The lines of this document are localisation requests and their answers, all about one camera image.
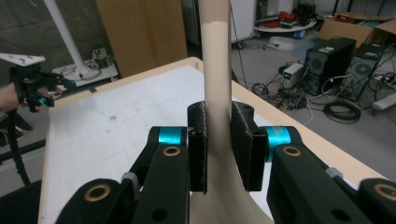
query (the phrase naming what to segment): gray floor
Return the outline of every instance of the gray floor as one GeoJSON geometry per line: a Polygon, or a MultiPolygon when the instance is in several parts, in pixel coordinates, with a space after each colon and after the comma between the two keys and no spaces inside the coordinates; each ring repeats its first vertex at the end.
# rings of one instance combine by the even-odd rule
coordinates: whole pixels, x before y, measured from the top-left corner
{"type": "MultiPolygon", "coordinates": [[[[245,41],[245,48],[238,51],[233,49],[232,67],[239,77],[241,85],[243,73],[241,69],[240,56],[245,71],[248,86],[251,83],[267,83],[277,73],[278,67],[287,62],[304,61],[306,50],[315,46],[317,43],[317,34],[307,32],[301,40],[294,40],[295,48],[291,51],[280,51],[277,49],[262,48],[266,45],[264,38],[254,38],[245,41]]],[[[387,69],[393,71],[392,64],[388,64],[387,69]]],[[[276,83],[271,86],[277,89],[276,83]]],[[[369,101],[361,98],[361,107],[369,105],[369,101]]],[[[317,99],[317,101],[326,101],[326,99],[317,99]]],[[[343,149],[348,154],[364,162],[381,175],[396,181],[396,106],[372,114],[372,110],[366,109],[361,112],[361,119],[354,124],[341,124],[328,119],[323,112],[314,109],[322,109],[323,106],[308,104],[313,110],[312,120],[306,125],[309,129],[318,133],[325,139],[329,140],[336,146],[343,149]]],[[[285,113],[298,120],[302,124],[310,120],[308,109],[288,111],[282,109],[285,113]]]]}

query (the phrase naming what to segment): table surface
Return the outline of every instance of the table surface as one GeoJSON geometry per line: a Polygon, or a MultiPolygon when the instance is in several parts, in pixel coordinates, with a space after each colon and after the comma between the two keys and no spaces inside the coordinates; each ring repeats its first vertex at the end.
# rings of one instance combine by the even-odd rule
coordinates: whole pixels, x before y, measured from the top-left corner
{"type": "Polygon", "coordinates": [[[313,27],[315,24],[316,24],[315,21],[311,21],[306,26],[293,26],[293,27],[291,27],[291,29],[265,28],[265,27],[255,27],[254,29],[261,31],[261,32],[267,32],[267,33],[288,33],[288,32],[297,32],[297,31],[307,30],[307,29],[313,27]]]}
{"type": "MultiPolygon", "coordinates": [[[[64,118],[60,118],[59,115],[62,114],[62,116],[68,116],[68,118],[66,118],[65,120],[68,120],[68,119],[69,120],[71,120],[71,119],[90,120],[90,117],[84,118],[84,116],[86,116],[86,115],[68,114],[68,112],[70,112],[70,111],[68,111],[68,108],[69,107],[77,107],[78,108],[79,106],[84,106],[84,108],[88,107],[89,108],[88,110],[90,111],[90,113],[92,113],[91,117],[94,117],[95,111],[97,112],[97,110],[101,110],[103,108],[98,107],[98,105],[84,105],[88,102],[88,101],[86,101],[87,99],[92,99],[96,96],[99,96],[100,94],[111,95],[110,93],[113,92],[114,90],[118,90],[118,93],[120,93],[120,90],[125,90],[125,88],[129,88],[129,89],[132,87],[136,88],[136,86],[130,86],[130,85],[135,84],[135,83],[144,83],[144,81],[150,80],[150,78],[159,77],[159,75],[169,73],[170,71],[173,71],[175,69],[183,68],[186,65],[192,66],[198,72],[203,73],[203,71],[204,71],[204,64],[202,61],[200,61],[196,58],[188,58],[188,59],[176,62],[176,63],[170,63],[166,66],[162,66],[159,68],[149,70],[147,72],[144,72],[144,73],[141,73],[141,74],[138,74],[135,76],[123,78],[121,80],[106,84],[104,86],[100,86],[100,87],[96,88],[97,91],[94,93],[91,93],[90,91],[84,91],[79,94],[71,95],[71,96],[68,96],[66,98],[59,99],[56,101],[56,107],[54,109],[51,109],[51,111],[49,113],[50,126],[49,126],[49,134],[48,134],[47,144],[46,144],[46,154],[45,154],[44,173],[43,173],[43,185],[42,185],[42,191],[41,191],[40,213],[39,213],[39,220],[38,220],[39,223],[51,223],[51,222],[53,222],[53,220],[55,220],[55,217],[52,217],[52,219],[48,219],[49,214],[48,214],[47,210],[49,207],[52,207],[54,205],[49,202],[50,193],[53,190],[52,188],[54,188],[53,184],[54,184],[54,182],[57,182],[57,181],[63,181],[61,175],[63,172],[65,172],[65,170],[59,170],[59,169],[61,169],[59,167],[62,167],[62,165],[58,164],[57,162],[64,161],[66,163],[68,163],[68,162],[72,163],[73,159],[78,160],[78,157],[84,157],[84,156],[88,157],[89,160],[92,160],[92,162],[94,162],[94,159],[95,159],[94,156],[91,156],[88,153],[89,151],[84,151],[84,152],[81,151],[81,155],[72,155],[72,158],[67,158],[67,154],[61,154],[66,157],[62,158],[62,156],[61,156],[62,161],[55,162],[54,157],[56,157],[56,152],[54,151],[54,149],[57,147],[57,145],[68,144],[68,146],[70,146],[70,147],[75,147],[76,144],[80,144],[80,145],[89,144],[89,142],[87,142],[87,141],[82,142],[82,143],[73,143],[73,140],[76,140],[76,139],[68,139],[67,136],[63,136],[62,133],[67,133],[67,131],[73,130],[76,127],[69,127],[67,125],[67,123],[64,123],[62,125],[58,124],[58,127],[56,125],[54,126],[53,123],[56,123],[56,120],[64,119],[64,118]],[[56,180],[54,180],[54,178],[53,178],[54,174],[52,174],[52,173],[54,173],[54,172],[59,175],[59,177],[57,177],[58,179],[56,179],[56,180]]],[[[161,86],[163,86],[163,85],[167,86],[167,84],[170,85],[171,83],[166,83],[166,81],[165,81],[164,83],[160,83],[160,84],[161,84],[161,86]]],[[[143,89],[145,89],[147,87],[145,85],[147,85],[147,84],[142,84],[143,89]]],[[[369,177],[382,177],[383,178],[382,175],[380,175],[379,173],[377,173],[370,167],[368,167],[365,164],[361,163],[360,161],[354,159],[350,155],[346,154],[340,148],[334,146],[333,144],[326,141],[325,139],[323,139],[316,133],[313,133],[312,131],[307,129],[304,125],[300,124],[296,120],[285,115],[284,113],[277,110],[273,106],[264,102],[264,100],[262,100],[261,98],[257,97],[250,91],[244,89],[243,87],[241,87],[240,85],[238,85],[234,82],[232,84],[232,91],[233,91],[233,97],[237,98],[237,100],[239,100],[243,103],[252,105],[255,108],[256,113],[258,115],[260,115],[260,117],[263,117],[265,120],[267,120],[272,125],[290,125],[290,126],[296,127],[298,129],[298,131],[300,132],[300,134],[303,138],[303,141],[307,145],[307,147],[310,148],[323,161],[325,161],[327,164],[329,164],[329,166],[335,167],[340,172],[342,172],[344,174],[344,176],[348,180],[350,180],[352,183],[358,185],[362,179],[369,178],[369,177]]],[[[141,104],[145,105],[146,101],[144,101],[144,96],[141,96],[141,97],[142,97],[142,99],[140,100],[140,102],[141,102],[141,104]]],[[[157,94],[157,95],[154,95],[154,97],[161,98],[164,96],[157,94]]],[[[178,104],[179,99],[177,97],[173,98],[173,99],[174,99],[174,101],[169,103],[170,104],[169,106],[178,104]]],[[[130,107],[128,107],[128,108],[131,110],[139,109],[139,107],[134,107],[133,105],[130,105],[130,107]]],[[[167,110],[167,109],[170,109],[170,108],[161,107],[161,110],[167,110]]],[[[97,116],[102,116],[104,113],[106,113],[106,111],[101,112],[101,113],[98,112],[97,116]]],[[[106,130],[107,133],[111,133],[113,131],[112,128],[114,128],[114,130],[119,128],[117,126],[114,126],[114,127],[111,126],[112,119],[114,120],[114,119],[121,119],[121,118],[110,117],[110,121],[107,121],[108,125],[109,125],[106,130]]],[[[169,120],[168,122],[175,122],[175,125],[180,125],[177,123],[177,121],[169,120]]],[[[146,140],[147,140],[147,137],[142,139],[143,144],[146,143],[146,140]]],[[[72,175],[67,176],[67,178],[73,178],[74,174],[79,173],[79,170],[77,167],[74,167],[73,164],[69,164],[69,166],[66,166],[66,167],[69,167],[69,169],[72,170],[71,171],[72,175]]],[[[129,168],[130,167],[127,167],[127,168],[122,167],[121,169],[124,169],[125,171],[127,171],[129,168]]],[[[90,169],[85,172],[94,172],[94,169],[92,169],[92,167],[90,167],[90,169]]],[[[82,181],[81,183],[85,183],[85,182],[88,182],[93,179],[91,176],[86,176],[84,178],[81,180],[82,181]]],[[[81,186],[81,183],[80,182],[70,183],[70,186],[68,186],[66,189],[68,191],[71,190],[74,193],[81,186]]],[[[68,198],[70,197],[70,195],[69,195],[70,192],[68,192],[68,194],[65,194],[65,195],[63,195],[61,192],[58,194],[59,195],[55,195],[55,197],[57,198],[56,200],[67,201],[68,198]]]]}

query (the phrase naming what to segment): white pole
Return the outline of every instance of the white pole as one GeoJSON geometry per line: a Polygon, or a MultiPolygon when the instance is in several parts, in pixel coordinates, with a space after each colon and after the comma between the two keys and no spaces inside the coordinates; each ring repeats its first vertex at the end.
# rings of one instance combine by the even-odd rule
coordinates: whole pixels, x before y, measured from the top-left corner
{"type": "Polygon", "coordinates": [[[64,18],[62,17],[61,11],[56,5],[55,0],[44,0],[49,13],[54,20],[56,27],[61,33],[62,39],[69,50],[70,55],[72,56],[73,62],[75,63],[78,73],[85,75],[88,74],[87,68],[84,66],[84,62],[81,59],[81,56],[78,53],[75,42],[73,41],[72,36],[70,35],[69,29],[67,29],[66,23],[64,22],[64,18]]]}
{"type": "Polygon", "coordinates": [[[191,195],[191,223],[272,223],[245,192],[231,144],[230,1],[200,0],[208,139],[207,194],[191,195]]]}

